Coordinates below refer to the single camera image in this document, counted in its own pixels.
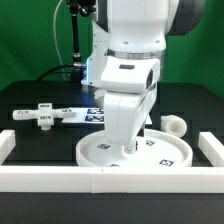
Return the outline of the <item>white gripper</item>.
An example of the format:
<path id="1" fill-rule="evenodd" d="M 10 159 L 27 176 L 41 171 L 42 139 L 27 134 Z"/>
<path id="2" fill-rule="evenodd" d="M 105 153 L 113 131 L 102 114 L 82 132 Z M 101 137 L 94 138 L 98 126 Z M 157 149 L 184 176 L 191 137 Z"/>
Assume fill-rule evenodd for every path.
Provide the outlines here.
<path id="1" fill-rule="evenodd" d="M 137 151 L 134 140 L 145 125 L 156 96 L 157 88 L 143 94 L 107 91 L 104 96 L 104 124 L 107 139 L 115 144 L 126 145 L 124 151 L 127 154 L 134 154 Z"/>

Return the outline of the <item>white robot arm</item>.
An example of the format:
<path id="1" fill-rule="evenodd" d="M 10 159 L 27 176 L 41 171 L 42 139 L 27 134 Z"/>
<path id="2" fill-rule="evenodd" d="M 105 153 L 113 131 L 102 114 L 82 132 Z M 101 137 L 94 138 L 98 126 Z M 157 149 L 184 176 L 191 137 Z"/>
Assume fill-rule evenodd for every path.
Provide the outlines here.
<path id="1" fill-rule="evenodd" d="M 132 153 L 157 97 L 166 37 L 186 35 L 205 0 L 96 0 L 86 84 L 104 110 L 108 143 Z"/>

